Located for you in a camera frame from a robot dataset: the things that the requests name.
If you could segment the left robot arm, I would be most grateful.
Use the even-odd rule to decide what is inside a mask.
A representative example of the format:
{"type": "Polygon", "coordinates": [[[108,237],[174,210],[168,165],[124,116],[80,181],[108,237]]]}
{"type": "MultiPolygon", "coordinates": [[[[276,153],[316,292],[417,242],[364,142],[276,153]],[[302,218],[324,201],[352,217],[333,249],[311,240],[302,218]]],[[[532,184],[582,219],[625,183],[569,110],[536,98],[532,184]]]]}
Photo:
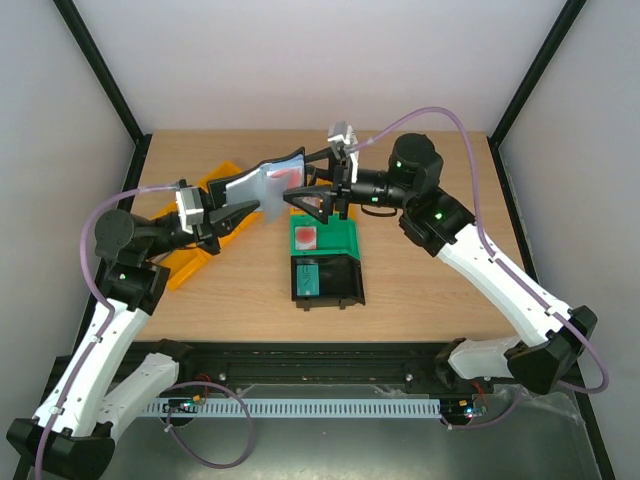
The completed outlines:
{"type": "Polygon", "coordinates": [[[125,190],[85,222],[80,264],[96,301],[90,325],[66,369],[30,418],[14,420],[7,440],[35,478],[98,479],[128,427],[178,384],[187,347],[164,341],[124,380],[116,373],[151,319],[170,277],[155,258],[195,246],[216,255],[220,241],[262,209],[256,193],[224,181],[223,198],[180,180],[125,190]]]}

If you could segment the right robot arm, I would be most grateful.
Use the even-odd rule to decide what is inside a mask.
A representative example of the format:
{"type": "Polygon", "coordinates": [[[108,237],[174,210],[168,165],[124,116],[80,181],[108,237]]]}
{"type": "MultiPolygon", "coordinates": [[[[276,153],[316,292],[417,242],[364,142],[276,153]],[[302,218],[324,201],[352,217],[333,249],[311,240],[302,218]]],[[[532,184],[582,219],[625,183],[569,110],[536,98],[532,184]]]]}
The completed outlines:
{"type": "Polygon", "coordinates": [[[436,360],[443,389],[455,392],[484,377],[513,379],[541,395],[562,385],[586,348],[596,314],[554,297],[490,240],[479,214],[440,187],[444,160],[426,135],[399,136],[386,170],[357,168],[356,153],[342,141],[322,156],[328,161],[317,174],[323,184],[289,189],[285,202],[322,223],[351,204],[388,209],[413,244],[464,276],[515,329],[513,337],[449,343],[436,360]]]}

